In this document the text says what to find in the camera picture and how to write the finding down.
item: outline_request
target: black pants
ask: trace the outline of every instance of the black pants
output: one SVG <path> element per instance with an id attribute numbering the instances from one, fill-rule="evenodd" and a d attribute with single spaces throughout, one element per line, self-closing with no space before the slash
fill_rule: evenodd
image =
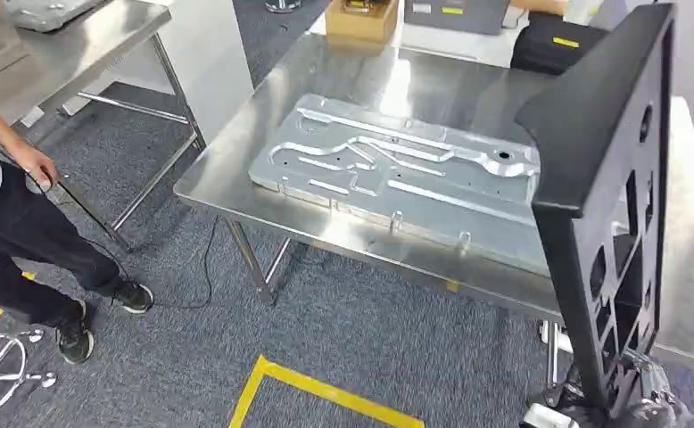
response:
<path id="1" fill-rule="evenodd" d="M 77 313 L 76 301 L 21 276 L 11 257 L 68 269 L 86 290 L 111 295 L 121 281 L 115 262 L 82 239 L 44 195 L 30 192 L 20 169 L 1 165 L 0 308 L 24 323 L 50 326 Z"/>

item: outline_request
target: stainless steel table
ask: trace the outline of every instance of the stainless steel table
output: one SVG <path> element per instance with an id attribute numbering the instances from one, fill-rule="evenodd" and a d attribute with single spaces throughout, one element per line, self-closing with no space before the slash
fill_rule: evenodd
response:
<path id="1" fill-rule="evenodd" d="M 54 33 L 39 34 L 19 30 L 28 55 L 0 71 L 0 115 L 8 123 L 17 122 L 37 106 L 43 111 L 54 111 L 71 97 L 78 95 L 187 124 L 192 128 L 192 135 L 112 222 L 102 219 L 81 197 L 76 186 L 68 183 L 65 178 L 62 180 L 66 191 L 79 205 L 125 247 L 128 245 L 119 235 L 118 229 L 191 144 L 204 147 L 194 116 L 186 104 L 184 91 L 157 34 L 158 29 L 170 19 L 169 10 L 161 5 L 137 0 L 112 0 Z M 117 58 L 148 39 L 153 43 L 185 116 L 81 92 Z"/>
<path id="2" fill-rule="evenodd" d="M 269 301 L 273 270 L 291 238 L 399 269 L 442 289 L 561 322 L 547 276 L 506 266 L 471 251 L 461 253 L 401 231 L 390 234 L 386 228 L 256 186 L 247 173 L 267 136 L 306 93 L 377 111 L 399 106 L 409 116 L 425 122 L 474 128 L 488 136 L 528 144 L 513 118 L 518 107 L 541 90 L 547 80 L 519 70 L 392 47 L 379 55 L 362 57 L 329 47 L 320 35 L 307 34 L 271 71 L 174 190 L 186 202 L 227 218 L 252 270 L 256 289 Z M 694 138 L 673 134 L 670 169 L 666 259 L 679 263 L 665 264 L 663 322 L 656 352 L 694 365 L 694 272 L 680 262 L 694 260 L 694 237 L 689 236 L 694 230 L 694 206 L 689 204 L 689 199 L 694 199 Z M 260 269 L 240 220 L 271 228 L 286 237 L 268 270 Z"/>

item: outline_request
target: aluminum plate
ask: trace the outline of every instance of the aluminum plate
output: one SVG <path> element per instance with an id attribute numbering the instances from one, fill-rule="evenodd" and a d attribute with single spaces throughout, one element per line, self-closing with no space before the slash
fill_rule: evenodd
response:
<path id="1" fill-rule="evenodd" d="M 538 151 L 305 95 L 252 164 L 287 197 L 549 274 L 531 212 Z"/>

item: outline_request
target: yellow label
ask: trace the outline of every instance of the yellow label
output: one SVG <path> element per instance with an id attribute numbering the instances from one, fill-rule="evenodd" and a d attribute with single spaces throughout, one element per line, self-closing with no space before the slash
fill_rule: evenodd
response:
<path id="1" fill-rule="evenodd" d="M 558 45 L 562 45 L 562 46 L 568 46 L 568 47 L 573 47 L 573 48 L 578 47 L 578 42 L 575 42 L 573 40 L 568 40 L 568 39 L 562 38 L 562 37 L 553 37 L 552 41 L 557 43 Z"/>
<path id="2" fill-rule="evenodd" d="M 450 15 L 462 15 L 463 10 L 459 7 L 443 7 L 442 13 L 448 13 Z"/>

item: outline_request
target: black bag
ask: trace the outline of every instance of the black bag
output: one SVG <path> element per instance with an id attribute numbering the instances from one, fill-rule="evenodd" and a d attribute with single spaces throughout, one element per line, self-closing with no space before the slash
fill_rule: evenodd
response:
<path id="1" fill-rule="evenodd" d="M 529 21 L 515 42 L 512 69 L 560 75 L 608 33 L 542 12 L 530 13 Z"/>

